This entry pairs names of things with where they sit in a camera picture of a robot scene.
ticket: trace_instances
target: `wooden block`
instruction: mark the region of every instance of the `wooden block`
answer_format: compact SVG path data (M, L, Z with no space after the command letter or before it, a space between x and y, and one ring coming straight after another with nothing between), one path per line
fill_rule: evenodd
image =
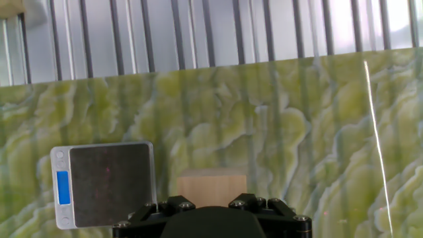
M177 178L178 194L197 208L223 206L242 193L247 193L247 170L232 168L184 171Z
M24 11L22 0L0 0L0 19L14 17Z

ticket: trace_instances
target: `screw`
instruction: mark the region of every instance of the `screw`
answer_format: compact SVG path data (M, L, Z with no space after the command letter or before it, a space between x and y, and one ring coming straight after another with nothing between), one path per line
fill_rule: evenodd
M244 206L245 202L240 200L235 200L235 201L232 201L230 205L237 208L240 206Z
M179 204L179 207L181 207L181 208L191 208L192 206L193 206L193 204L190 203L190 202L183 202L183 203Z
M269 202L280 202L279 198L271 198L269 199Z
M113 225L113 228L123 228L123 227L128 227L130 225L131 223L128 221L119 221L118 223Z
M295 221L307 221L310 218L308 216L304 216L304 215L296 215L296 216L293 217L293 219Z

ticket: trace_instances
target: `green marble backdrop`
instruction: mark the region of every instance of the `green marble backdrop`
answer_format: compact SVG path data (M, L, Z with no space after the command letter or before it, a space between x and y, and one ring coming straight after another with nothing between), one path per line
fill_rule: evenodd
M313 217L315 237L390 237L389 218L395 237L423 237L417 53L0 88L0 237L111 237L56 227L49 152L139 140L155 146L160 200L176 193L184 169L246 167L249 192L285 198Z

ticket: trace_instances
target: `digital scale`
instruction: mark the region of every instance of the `digital scale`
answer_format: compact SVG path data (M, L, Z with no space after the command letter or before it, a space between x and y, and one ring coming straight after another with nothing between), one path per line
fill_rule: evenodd
M157 203L147 141L55 147L50 157L60 229L109 226Z

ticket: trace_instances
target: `blue lcd display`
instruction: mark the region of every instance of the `blue lcd display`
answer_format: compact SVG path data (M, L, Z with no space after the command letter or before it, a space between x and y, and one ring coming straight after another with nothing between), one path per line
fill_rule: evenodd
M71 203L71 194L69 191L69 177L67 171L58 171L58 191L59 204L66 205Z

